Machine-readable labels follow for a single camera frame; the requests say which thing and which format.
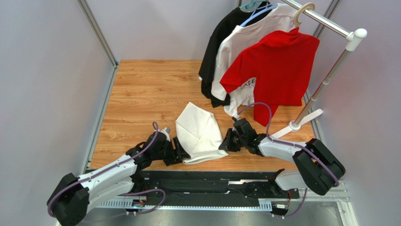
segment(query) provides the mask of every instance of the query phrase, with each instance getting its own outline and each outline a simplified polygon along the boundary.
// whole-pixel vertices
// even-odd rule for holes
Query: hanger hook
[[[313,2],[308,2],[305,5],[303,5],[301,8],[298,9],[297,13],[295,13],[294,16],[294,24],[296,27],[299,27],[301,25],[302,22],[299,21],[299,15],[301,15],[305,10],[307,9],[311,9],[311,10],[315,10],[316,6],[315,3]]]

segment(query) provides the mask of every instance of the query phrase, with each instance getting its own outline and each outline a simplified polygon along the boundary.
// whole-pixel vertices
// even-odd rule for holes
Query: wall
[[[203,59],[214,28],[238,1],[88,0],[88,3],[113,54],[120,61]],[[316,11],[324,14],[330,0],[316,0],[315,3]],[[300,20],[304,21],[301,31],[313,34],[318,24],[306,16]]]
[[[46,201],[86,159],[112,66],[76,1],[0,1],[0,225],[54,226]]]
[[[401,3],[342,1],[333,21],[368,36],[322,93],[316,107],[326,145],[344,164],[344,180],[361,226],[400,225]],[[316,90],[346,45],[325,30],[310,89]]]

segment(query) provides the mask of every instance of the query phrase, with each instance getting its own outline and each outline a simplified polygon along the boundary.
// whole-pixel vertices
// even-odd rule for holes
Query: wooden table
[[[212,112],[224,138],[227,129],[233,127],[233,122],[223,107],[213,108],[210,100],[202,95],[198,79],[200,65],[199,60],[122,60],[90,167],[100,168],[118,159],[129,148],[146,141],[153,133],[152,121],[157,121],[160,129],[171,127],[170,137],[175,137],[175,120],[188,102]],[[280,106],[272,119],[269,133],[287,126],[301,110],[301,106]],[[265,127],[253,120],[253,108],[247,109],[242,117],[246,117],[257,133],[265,132]],[[309,141],[313,138],[311,125],[305,124],[299,132],[282,138]],[[229,152],[222,159],[195,165],[180,163],[166,167],[163,161],[154,161],[147,169],[277,171],[282,168],[290,170],[296,167],[290,162],[252,155],[243,149]]]

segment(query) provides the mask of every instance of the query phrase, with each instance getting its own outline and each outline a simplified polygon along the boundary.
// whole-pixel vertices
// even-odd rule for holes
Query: clothes hanger
[[[260,14],[265,13],[265,12],[271,10],[271,9],[277,8],[277,6],[278,6],[278,5],[273,5],[273,6],[272,6],[272,5],[266,5],[266,6],[265,6],[265,7],[266,7],[265,9],[263,9],[263,10],[259,11],[258,13],[252,15],[248,20],[246,20],[245,22],[243,22],[240,26],[241,26],[241,27],[245,27],[245,26],[247,25],[247,23],[249,23],[249,21],[253,20],[255,17],[257,17],[257,16],[259,16]]]
[[[264,2],[264,1],[267,1],[267,0],[260,0],[260,1],[252,0],[251,2],[248,2],[247,4],[243,4],[242,6],[240,6],[240,8],[244,8],[245,7],[246,9],[251,9],[256,5],[256,3]]]
[[[299,27],[301,25],[302,22],[299,21],[299,16],[307,9],[311,9],[313,11],[315,11],[315,3],[313,2],[308,2],[305,5],[303,5],[301,8],[298,9],[297,13],[295,13],[294,16],[294,25],[296,27]]]

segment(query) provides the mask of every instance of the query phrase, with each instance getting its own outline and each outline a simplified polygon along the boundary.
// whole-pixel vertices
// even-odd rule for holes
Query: white cloth
[[[236,26],[234,31],[220,44],[216,56],[215,74],[212,83],[212,95],[220,100],[225,100],[227,95],[220,84],[224,73],[228,70],[237,56],[246,48],[258,43],[267,34],[281,30],[289,32],[295,28],[294,15],[297,12],[287,4],[277,4],[267,16],[260,21],[246,27]],[[239,105],[251,104],[250,97],[253,96],[253,86],[238,87],[230,93],[230,106],[225,107],[225,112],[231,116],[237,113]]]
[[[219,150],[223,142],[214,114],[189,102],[176,120],[177,138],[191,159],[184,164],[196,164],[220,159],[227,152]]]

